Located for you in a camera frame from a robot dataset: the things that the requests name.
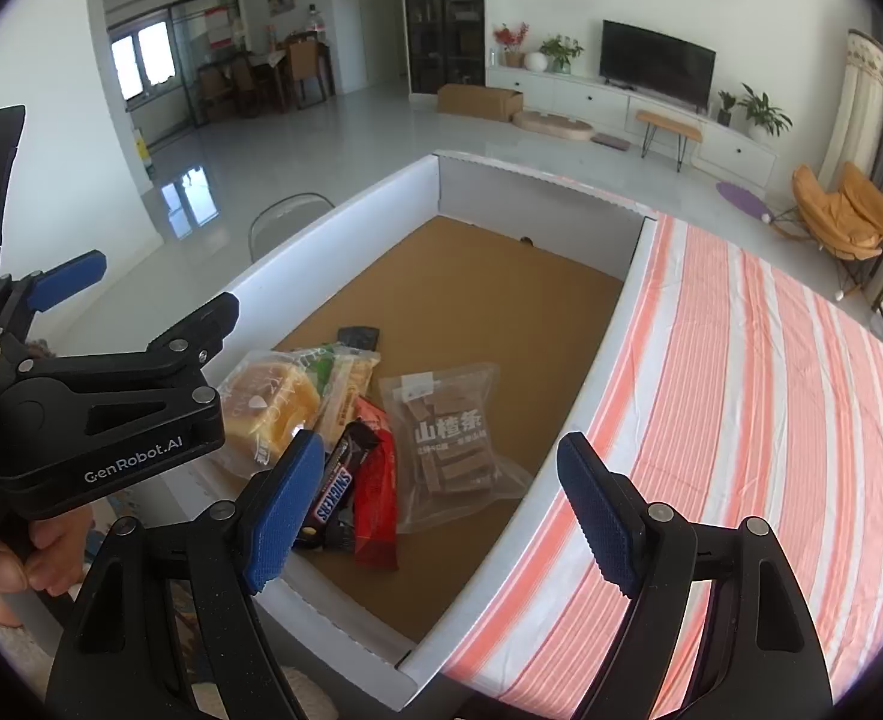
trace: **open box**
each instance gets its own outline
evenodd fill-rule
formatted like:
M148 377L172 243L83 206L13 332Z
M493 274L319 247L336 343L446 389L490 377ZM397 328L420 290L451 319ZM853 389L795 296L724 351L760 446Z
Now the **open box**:
M443 669L548 514L560 488L555 444L587 429L598 407L656 223L647 208L576 182L440 152L340 205L229 287L241 316L205 368L211 382L250 350L331 341L344 324L382 327L374 381L501 365L492 439L536 474L523 500L405 536L397 575L362 572L345 555L295 552L256 597L325 664L392 709ZM457 298L459 284L471 285L467 305L453 310L457 300L445 298L438 313L418 310L413 285L430 295L450 285ZM181 509L163 512L166 520L237 493L205 458L157 484ZM406 618L395 609L403 598L424 614Z

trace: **blue gripper pad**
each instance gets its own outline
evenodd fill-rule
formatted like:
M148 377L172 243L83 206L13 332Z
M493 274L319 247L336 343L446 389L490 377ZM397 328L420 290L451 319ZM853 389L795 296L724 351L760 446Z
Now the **blue gripper pad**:
M641 589L645 524L581 433L558 443L558 480L602 576L629 598Z
M62 300L68 300L72 295L98 284L108 266L102 252L91 250L51 269L38 276L28 295L28 307L32 311L48 311Z
M261 592L267 581L280 575L308 507L322 484L324 468L322 437L302 430L274 469L262 471L248 482L257 485L256 492L247 496L246 488L239 496L239 503L247 501L239 533L246 557L242 577L251 594Z

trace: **red package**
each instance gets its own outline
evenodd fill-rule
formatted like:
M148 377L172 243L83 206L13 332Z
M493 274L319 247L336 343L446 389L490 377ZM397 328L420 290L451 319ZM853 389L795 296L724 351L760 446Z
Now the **red package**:
M378 437L378 446L368 453L355 477L355 562L397 568L395 438L388 427L388 415L366 399L355 401L355 415Z

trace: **white tv cabinet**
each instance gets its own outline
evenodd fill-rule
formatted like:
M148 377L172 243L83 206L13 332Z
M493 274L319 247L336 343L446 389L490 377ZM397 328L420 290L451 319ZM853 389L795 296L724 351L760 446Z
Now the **white tv cabinet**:
M488 86L523 93L526 110L582 119L598 131L624 138L635 146L640 146L645 136L645 124L635 119L640 110L691 124L702 133L702 143L690 143L685 162L765 196L776 153L740 132L678 105L640 92L606 86L598 77L532 73L504 67L488 69ZM677 137L662 130L651 144L653 151L669 157L675 157L677 148Z

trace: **beige curtain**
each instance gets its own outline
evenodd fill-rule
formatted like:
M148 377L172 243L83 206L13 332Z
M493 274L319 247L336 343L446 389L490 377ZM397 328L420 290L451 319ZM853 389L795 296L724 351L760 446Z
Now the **beige curtain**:
M870 173L882 124L883 47L857 29L850 29L838 118L818 173L824 191L838 187L845 162L853 162L866 175Z

